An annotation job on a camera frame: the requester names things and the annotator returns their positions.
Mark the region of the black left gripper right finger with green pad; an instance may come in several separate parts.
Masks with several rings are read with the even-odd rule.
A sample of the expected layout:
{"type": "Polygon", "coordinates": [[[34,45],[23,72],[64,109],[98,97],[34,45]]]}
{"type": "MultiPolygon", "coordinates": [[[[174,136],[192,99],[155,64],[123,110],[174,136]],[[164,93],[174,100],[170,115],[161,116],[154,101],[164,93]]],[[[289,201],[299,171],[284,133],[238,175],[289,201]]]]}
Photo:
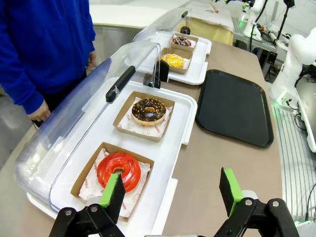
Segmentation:
{"type": "Polygon", "coordinates": [[[228,219],[216,237],[241,237],[247,229],[256,229],[262,237],[298,237],[292,216],[284,200],[267,203],[246,197],[230,168],[221,168],[219,189],[228,219]]]}

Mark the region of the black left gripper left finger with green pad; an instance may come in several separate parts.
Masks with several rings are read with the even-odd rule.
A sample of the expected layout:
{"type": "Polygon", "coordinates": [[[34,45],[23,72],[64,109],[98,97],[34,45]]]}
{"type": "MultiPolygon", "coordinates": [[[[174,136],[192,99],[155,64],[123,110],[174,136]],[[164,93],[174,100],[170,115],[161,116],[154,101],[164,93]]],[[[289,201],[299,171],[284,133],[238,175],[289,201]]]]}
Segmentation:
{"type": "Polygon", "coordinates": [[[98,203],[76,211],[72,207],[62,208],[51,229],[51,237],[122,237],[117,226],[125,195],[120,174],[111,174],[98,203]]]}

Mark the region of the person right hand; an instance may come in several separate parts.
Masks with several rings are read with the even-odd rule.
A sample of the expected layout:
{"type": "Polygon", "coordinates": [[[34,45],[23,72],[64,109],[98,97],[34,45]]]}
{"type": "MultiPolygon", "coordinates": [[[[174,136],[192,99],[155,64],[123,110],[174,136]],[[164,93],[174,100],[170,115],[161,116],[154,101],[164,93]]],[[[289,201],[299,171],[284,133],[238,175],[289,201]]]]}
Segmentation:
{"type": "Polygon", "coordinates": [[[51,112],[49,110],[49,107],[46,103],[46,101],[44,100],[43,103],[40,105],[40,107],[34,111],[31,114],[28,114],[28,117],[31,120],[35,120],[35,121],[45,121],[49,116],[50,116],[51,112]]]}

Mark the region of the person left hand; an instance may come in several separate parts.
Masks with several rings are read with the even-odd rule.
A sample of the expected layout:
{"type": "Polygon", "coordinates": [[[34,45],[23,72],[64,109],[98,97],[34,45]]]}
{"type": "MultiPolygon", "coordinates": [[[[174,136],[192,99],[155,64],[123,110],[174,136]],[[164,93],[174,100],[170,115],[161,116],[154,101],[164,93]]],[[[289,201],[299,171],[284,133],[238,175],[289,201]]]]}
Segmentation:
{"type": "Polygon", "coordinates": [[[88,63],[86,65],[86,69],[90,69],[95,66],[96,62],[96,51],[90,52],[88,63]]]}

